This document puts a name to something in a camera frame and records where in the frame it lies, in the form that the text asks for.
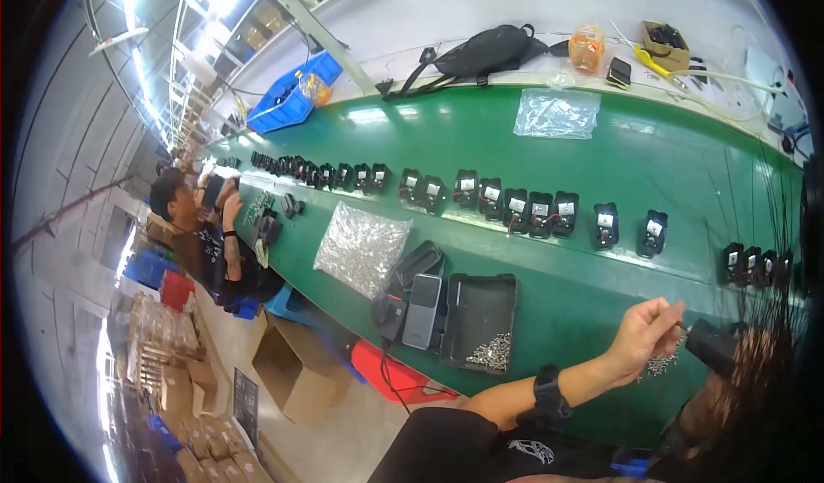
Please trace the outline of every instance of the red stool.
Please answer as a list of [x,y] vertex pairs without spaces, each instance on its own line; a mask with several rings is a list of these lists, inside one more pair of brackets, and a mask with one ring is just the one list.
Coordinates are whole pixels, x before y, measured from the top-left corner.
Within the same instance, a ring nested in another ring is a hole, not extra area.
[[179,312],[189,300],[189,294],[194,292],[194,282],[184,275],[167,270],[160,283],[160,302]]
[[[361,339],[357,341],[352,349],[352,365],[362,374],[378,392],[383,394],[389,402],[400,402],[398,396],[389,388],[381,375],[381,359],[383,352]],[[392,388],[403,398],[407,405],[422,404],[434,401],[452,401],[457,399],[454,392],[427,393],[424,386],[429,383],[429,378],[412,368],[403,365],[398,360],[386,355],[386,369],[388,378],[392,381]]]

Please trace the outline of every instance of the wristwatch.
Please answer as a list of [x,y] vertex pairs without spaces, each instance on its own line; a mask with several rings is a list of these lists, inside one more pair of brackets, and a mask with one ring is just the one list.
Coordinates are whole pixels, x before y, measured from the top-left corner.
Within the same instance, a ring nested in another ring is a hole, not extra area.
[[519,426],[531,423],[533,426],[549,428],[572,416],[572,408],[558,388],[560,372],[560,368],[555,365],[541,367],[541,373],[535,377],[532,385],[535,407],[516,417]]

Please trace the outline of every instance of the black t-shirt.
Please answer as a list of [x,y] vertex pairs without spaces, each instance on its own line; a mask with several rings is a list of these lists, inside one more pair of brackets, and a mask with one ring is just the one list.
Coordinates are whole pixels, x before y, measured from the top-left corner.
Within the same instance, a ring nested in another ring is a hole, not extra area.
[[229,281],[226,279],[223,236],[216,225],[201,222],[197,228],[171,238],[175,256],[183,268],[211,292],[227,297],[252,293],[262,270],[254,251],[240,239],[237,243],[241,254],[241,280]]
[[502,433],[475,412],[427,407],[409,416],[369,483],[503,483],[536,474],[599,478],[618,447],[548,429]]

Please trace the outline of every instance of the gray power bank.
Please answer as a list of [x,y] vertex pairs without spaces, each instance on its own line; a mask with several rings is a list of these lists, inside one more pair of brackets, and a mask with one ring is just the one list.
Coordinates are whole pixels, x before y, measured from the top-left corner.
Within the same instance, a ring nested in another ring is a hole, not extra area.
[[406,310],[406,323],[400,341],[409,347],[427,350],[437,343],[439,335],[436,328],[438,304],[441,298],[442,279],[438,275],[418,274],[412,283],[409,307]]

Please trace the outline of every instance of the green workbench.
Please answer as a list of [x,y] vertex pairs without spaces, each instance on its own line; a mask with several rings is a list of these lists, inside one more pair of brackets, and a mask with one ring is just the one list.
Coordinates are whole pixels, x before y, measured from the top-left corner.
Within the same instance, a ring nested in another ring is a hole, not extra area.
[[[391,354],[450,388],[473,395],[489,386],[536,374],[541,365],[574,365],[601,354],[624,311],[664,296],[683,299],[685,321],[736,320],[737,294],[717,284],[720,251],[731,241],[774,247],[769,196],[788,200],[797,217],[801,171],[777,152],[731,127],[660,103],[603,94],[590,140],[515,136],[521,88],[453,88],[386,104],[377,97],[317,109],[306,123],[222,141],[216,157],[236,156],[253,175],[253,150],[279,157],[301,155],[316,165],[385,163],[392,170],[383,196],[261,183],[306,202],[270,253],[271,266],[313,303],[373,344],[369,301],[312,263],[339,201],[396,220],[413,220],[406,250],[430,239],[447,258],[447,275],[515,274],[520,307],[512,333],[512,366],[505,377],[450,368],[438,356],[398,344]],[[575,191],[579,222],[569,239],[508,236],[505,228],[461,213],[451,201],[442,216],[410,210],[397,199],[404,168],[438,176],[448,185],[458,169],[500,177],[505,188]],[[771,191],[765,181],[769,179]],[[242,185],[245,205],[260,192]],[[621,241],[612,251],[593,249],[592,206],[614,201]],[[669,215],[663,254],[635,254],[647,210]],[[236,224],[245,241],[249,226]],[[661,377],[646,378],[580,406],[566,426],[576,435],[650,447],[665,422],[703,385],[706,368],[681,350]]]

